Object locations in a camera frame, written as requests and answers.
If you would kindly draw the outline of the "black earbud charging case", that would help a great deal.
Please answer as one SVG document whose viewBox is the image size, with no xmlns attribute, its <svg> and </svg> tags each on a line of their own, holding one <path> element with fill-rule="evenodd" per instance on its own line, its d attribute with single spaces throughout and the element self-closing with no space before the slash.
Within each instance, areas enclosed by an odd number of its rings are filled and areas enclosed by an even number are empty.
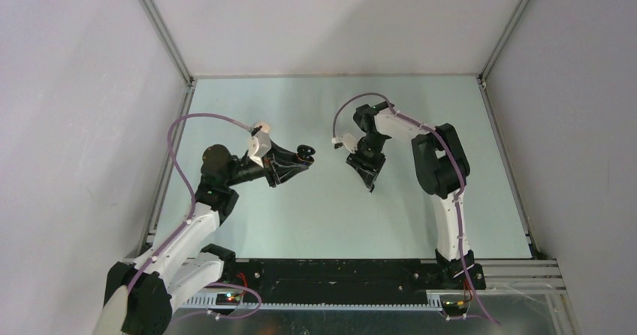
<svg viewBox="0 0 637 335">
<path fill-rule="evenodd" d="M 297 147 L 297 158 L 307 164 L 311 164 L 315 161 L 313 156 L 316 154 L 316 150 L 305 144 L 301 144 Z"/>
</svg>

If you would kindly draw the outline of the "beige earbud charging case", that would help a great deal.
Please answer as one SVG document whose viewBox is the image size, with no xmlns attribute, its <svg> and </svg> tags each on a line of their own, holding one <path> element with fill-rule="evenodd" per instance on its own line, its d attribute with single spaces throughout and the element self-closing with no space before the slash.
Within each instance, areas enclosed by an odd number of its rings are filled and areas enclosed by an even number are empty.
<svg viewBox="0 0 637 335">
<path fill-rule="evenodd" d="M 266 122 L 257 122 L 254 128 L 264 133 L 270 133 L 271 131 L 271 127 Z"/>
</svg>

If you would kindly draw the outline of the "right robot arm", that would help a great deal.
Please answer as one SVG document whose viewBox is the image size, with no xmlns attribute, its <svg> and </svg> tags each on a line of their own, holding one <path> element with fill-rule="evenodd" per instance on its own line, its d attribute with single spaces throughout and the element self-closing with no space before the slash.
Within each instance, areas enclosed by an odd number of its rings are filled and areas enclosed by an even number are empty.
<svg viewBox="0 0 637 335">
<path fill-rule="evenodd" d="M 349 151 L 346 162 L 369 191 L 374 190 L 386 161 L 385 142 L 398 139 L 411 146 L 415 177 L 433 202 L 437 279 L 446 288 L 466 285 L 475 289 L 479 272 L 466 235 L 463 211 L 470 166 L 455 127 L 448 123 L 426 125 L 395 110 L 388 102 L 358 107 L 353 120 L 364 136 L 334 134 L 331 142 L 334 147 L 343 146 Z"/>
</svg>

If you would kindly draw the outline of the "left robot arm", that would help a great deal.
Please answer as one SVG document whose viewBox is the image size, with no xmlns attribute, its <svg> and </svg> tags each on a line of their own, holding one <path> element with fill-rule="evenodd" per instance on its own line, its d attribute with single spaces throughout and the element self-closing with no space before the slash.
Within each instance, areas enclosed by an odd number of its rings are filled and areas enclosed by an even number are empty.
<svg viewBox="0 0 637 335">
<path fill-rule="evenodd" d="M 234 287 L 234 252 L 202 244 L 234 209 L 239 195 L 233 187 L 264 178 L 274 188 L 308 170 L 314 155 L 311 146 L 290 151 L 265 133 L 254 135 L 241 157 L 221 144 L 206 148 L 200 182 L 184 219 L 160 245 L 131 263 L 117 262 L 110 268 L 104 306 L 93 332 L 163 334 L 174 313 L 201 289 L 213 283 Z"/>
</svg>

